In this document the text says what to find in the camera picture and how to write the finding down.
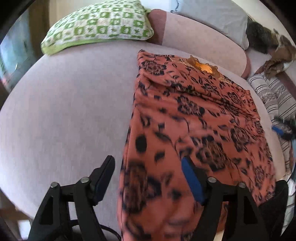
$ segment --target blue object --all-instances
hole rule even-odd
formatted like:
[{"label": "blue object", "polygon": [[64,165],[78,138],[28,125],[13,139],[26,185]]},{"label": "blue object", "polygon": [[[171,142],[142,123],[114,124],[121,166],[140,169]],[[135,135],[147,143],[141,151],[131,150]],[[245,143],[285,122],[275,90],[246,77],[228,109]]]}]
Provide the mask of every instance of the blue object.
[{"label": "blue object", "polygon": [[281,130],[281,129],[279,129],[279,128],[277,128],[276,126],[273,126],[271,129],[274,130],[280,136],[283,136],[284,135],[284,131]]},{"label": "blue object", "polygon": [[194,200],[199,202],[201,205],[205,202],[205,196],[203,193],[202,185],[198,180],[194,170],[189,164],[189,160],[183,157],[181,160],[182,171],[193,194]]}]

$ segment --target black floral pattern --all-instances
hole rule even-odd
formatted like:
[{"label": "black floral pattern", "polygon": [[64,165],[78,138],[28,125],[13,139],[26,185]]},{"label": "black floral pattern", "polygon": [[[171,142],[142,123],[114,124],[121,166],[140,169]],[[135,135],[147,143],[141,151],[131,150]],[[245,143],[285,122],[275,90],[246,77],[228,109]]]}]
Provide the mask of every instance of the black floral pattern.
[{"label": "black floral pattern", "polygon": [[139,213],[149,199],[161,196],[161,183],[148,176],[141,161],[130,161],[125,172],[123,209]]},{"label": "black floral pattern", "polygon": [[216,142],[211,135],[202,137],[202,148],[196,153],[196,158],[207,163],[213,172],[224,169],[228,161],[222,144]]},{"label": "black floral pattern", "polygon": [[265,172],[262,169],[262,166],[257,166],[254,169],[255,174],[255,186],[259,188],[259,190],[262,188],[262,183],[265,179]]},{"label": "black floral pattern", "polygon": [[207,90],[207,91],[209,91],[209,92],[211,92],[211,93],[214,93],[214,94],[216,94],[216,95],[219,95],[219,92],[218,92],[218,90],[217,90],[217,87],[216,86],[214,86],[214,85],[210,85],[210,84],[208,84],[208,83],[205,83],[203,86],[201,86],[204,90]]},{"label": "black floral pattern", "polygon": [[254,124],[255,124],[255,127],[257,129],[258,134],[264,133],[264,130],[263,130],[261,124],[260,124],[260,121],[257,120],[257,121],[254,122]]},{"label": "black floral pattern", "polygon": [[164,70],[166,70],[167,67],[164,64],[162,65],[154,61],[146,60],[142,62],[142,68],[153,75],[164,75]]},{"label": "black floral pattern", "polygon": [[269,199],[274,197],[274,192],[268,191],[267,194],[265,195],[265,201],[268,201]]},{"label": "black floral pattern", "polygon": [[268,147],[267,142],[266,142],[266,145],[265,145],[264,151],[265,151],[265,155],[266,155],[266,157],[267,157],[270,161],[273,161],[273,160],[272,160],[272,155],[271,155],[271,153],[270,153],[270,149],[269,149],[269,147]]},{"label": "black floral pattern", "polygon": [[227,95],[229,96],[229,98],[231,99],[231,101],[235,104],[238,104],[240,106],[243,105],[242,101],[240,100],[240,98],[237,96],[237,94],[235,94],[234,92],[228,92]]},{"label": "black floral pattern", "polygon": [[164,57],[167,61],[172,61],[171,58],[174,58],[175,56],[172,55],[172,54],[165,54],[165,55],[159,55],[159,54],[155,54],[155,56],[158,56],[158,57]]},{"label": "black floral pattern", "polygon": [[234,143],[234,146],[238,152],[241,152],[243,149],[245,149],[246,145],[250,142],[250,137],[248,132],[238,126],[234,126],[230,130],[231,133],[231,139]]},{"label": "black floral pattern", "polygon": [[229,79],[227,76],[223,75],[223,77],[224,77],[224,79],[227,80],[229,83],[234,84],[234,82],[233,82],[231,79]]},{"label": "black floral pattern", "polygon": [[201,106],[198,106],[196,103],[190,101],[188,98],[183,95],[177,98],[179,104],[178,111],[185,115],[196,115],[202,117],[205,113],[205,109]]},{"label": "black floral pattern", "polygon": [[226,87],[225,82],[220,81],[219,87],[220,87],[221,90],[224,89]]},{"label": "black floral pattern", "polygon": [[235,116],[239,116],[239,114],[240,114],[239,109],[236,108],[236,107],[233,106],[233,105],[225,104],[223,107],[224,107],[226,110],[228,110],[230,113],[234,114]]},{"label": "black floral pattern", "polygon": [[138,88],[141,90],[141,93],[143,95],[148,96],[147,91],[145,89],[145,85],[141,81],[139,81]]}]

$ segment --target floral print fabric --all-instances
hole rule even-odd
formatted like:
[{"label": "floral print fabric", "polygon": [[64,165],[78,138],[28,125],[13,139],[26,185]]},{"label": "floral print fabric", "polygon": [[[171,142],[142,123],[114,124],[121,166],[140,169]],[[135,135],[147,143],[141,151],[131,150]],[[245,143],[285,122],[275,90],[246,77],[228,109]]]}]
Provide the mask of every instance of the floral print fabric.
[{"label": "floral print fabric", "polygon": [[[138,65],[120,172],[124,241],[190,239],[203,207],[182,173],[187,155],[222,183],[245,182],[257,205],[273,196],[272,157],[249,91],[173,55],[141,50]],[[227,203],[218,230],[226,212]]]}]

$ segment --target sofa armrest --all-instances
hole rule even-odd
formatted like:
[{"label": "sofa armrest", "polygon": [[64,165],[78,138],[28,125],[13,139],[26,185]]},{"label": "sofa armrest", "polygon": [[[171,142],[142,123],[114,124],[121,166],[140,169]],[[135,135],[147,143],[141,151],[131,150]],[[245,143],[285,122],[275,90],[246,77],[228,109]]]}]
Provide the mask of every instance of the sofa armrest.
[{"label": "sofa armrest", "polygon": [[148,42],[194,54],[242,78],[248,77],[251,68],[245,51],[218,31],[160,9],[152,10],[148,19],[155,32]]}]

